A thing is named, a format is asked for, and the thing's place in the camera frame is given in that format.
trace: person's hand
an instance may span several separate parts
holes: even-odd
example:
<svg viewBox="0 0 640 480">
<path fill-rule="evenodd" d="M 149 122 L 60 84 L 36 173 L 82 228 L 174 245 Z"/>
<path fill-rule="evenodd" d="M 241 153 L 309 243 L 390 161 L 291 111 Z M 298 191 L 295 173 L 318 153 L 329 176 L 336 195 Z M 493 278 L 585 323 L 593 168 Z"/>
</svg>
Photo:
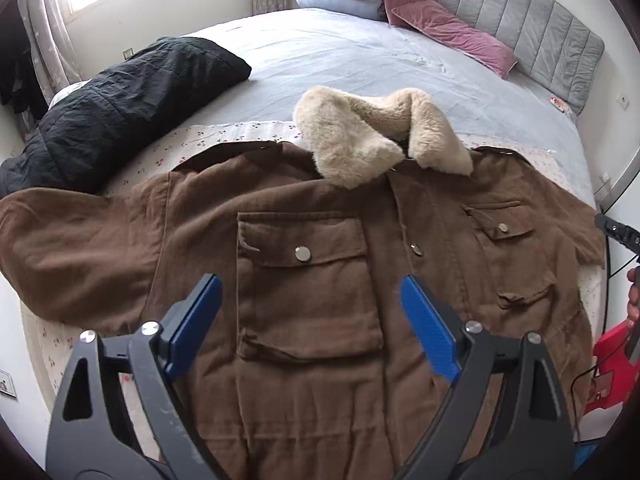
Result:
<svg viewBox="0 0 640 480">
<path fill-rule="evenodd" d="M 640 316 L 640 311 L 638 310 L 638 298 L 640 297 L 640 291 L 635 285 L 636 282 L 636 272 L 640 271 L 640 267 L 636 267 L 635 269 L 629 269 L 626 272 L 626 278 L 631 282 L 631 286 L 629 287 L 629 301 L 626 304 L 626 313 L 628 317 L 626 318 L 626 325 L 629 329 L 632 329 L 638 320 L 638 316 Z"/>
</svg>

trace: black folded clothing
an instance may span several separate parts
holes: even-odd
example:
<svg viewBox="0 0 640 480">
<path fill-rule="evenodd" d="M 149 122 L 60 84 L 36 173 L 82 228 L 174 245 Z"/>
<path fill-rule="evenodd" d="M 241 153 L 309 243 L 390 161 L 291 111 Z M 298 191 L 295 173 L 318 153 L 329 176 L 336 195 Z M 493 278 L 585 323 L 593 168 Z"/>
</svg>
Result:
<svg viewBox="0 0 640 480">
<path fill-rule="evenodd" d="M 62 99 L 22 154 L 0 166 L 0 198 L 28 187 L 99 192 L 145 146 L 249 77 L 204 38 L 160 38 Z"/>
</svg>

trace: blue gripper pad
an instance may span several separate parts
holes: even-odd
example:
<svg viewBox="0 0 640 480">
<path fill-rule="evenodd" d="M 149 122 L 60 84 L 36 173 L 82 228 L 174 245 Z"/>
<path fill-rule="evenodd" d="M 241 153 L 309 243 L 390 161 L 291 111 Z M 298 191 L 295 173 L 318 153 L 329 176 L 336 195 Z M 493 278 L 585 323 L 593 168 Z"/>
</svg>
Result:
<svg viewBox="0 0 640 480">
<path fill-rule="evenodd" d="M 196 288 L 202 290 L 169 343 L 169 359 L 164 367 L 164 376 L 169 381 L 189 369 L 222 303 L 219 277 L 205 275 Z"/>
<path fill-rule="evenodd" d="M 455 383 L 462 371 L 456 363 L 456 340 L 427 295 L 411 276 L 402 280 L 400 300 L 404 313 L 431 363 L 431 368 L 450 384 Z"/>
</svg>

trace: jacket pocket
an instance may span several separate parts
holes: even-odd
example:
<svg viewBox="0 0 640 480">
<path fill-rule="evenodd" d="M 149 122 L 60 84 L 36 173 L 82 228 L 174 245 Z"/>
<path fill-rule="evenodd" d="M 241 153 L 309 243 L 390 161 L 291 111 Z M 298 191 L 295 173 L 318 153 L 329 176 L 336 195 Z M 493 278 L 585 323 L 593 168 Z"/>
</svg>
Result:
<svg viewBox="0 0 640 480">
<path fill-rule="evenodd" d="M 550 293 L 556 277 L 546 263 L 528 206 L 514 200 L 463 208 L 476 224 L 502 308 L 529 306 Z"/>
<path fill-rule="evenodd" d="M 238 213 L 238 354 L 306 362 L 382 341 L 358 218 Z"/>
</svg>

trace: red object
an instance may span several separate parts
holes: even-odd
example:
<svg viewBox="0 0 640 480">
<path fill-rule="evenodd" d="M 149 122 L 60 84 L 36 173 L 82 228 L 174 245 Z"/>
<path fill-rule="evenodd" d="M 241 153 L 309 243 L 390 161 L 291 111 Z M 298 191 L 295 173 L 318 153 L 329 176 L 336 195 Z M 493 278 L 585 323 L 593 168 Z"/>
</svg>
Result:
<svg viewBox="0 0 640 480">
<path fill-rule="evenodd" d="M 604 334 L 593 347 L 593 355 L 598 360 L 609 356 L 616 347 L 616 352 L 598 366 L 598 375 L 591 381 L 591 391 L 584 413 L 587 414 L 596 408 L 610 408 L 620 402 L 625 402 L 631 390 L 634 389 L 640 364 L 633 366 L 625 355 L 623 341 L 629 335 L 626 322 Z"/>
</svg>

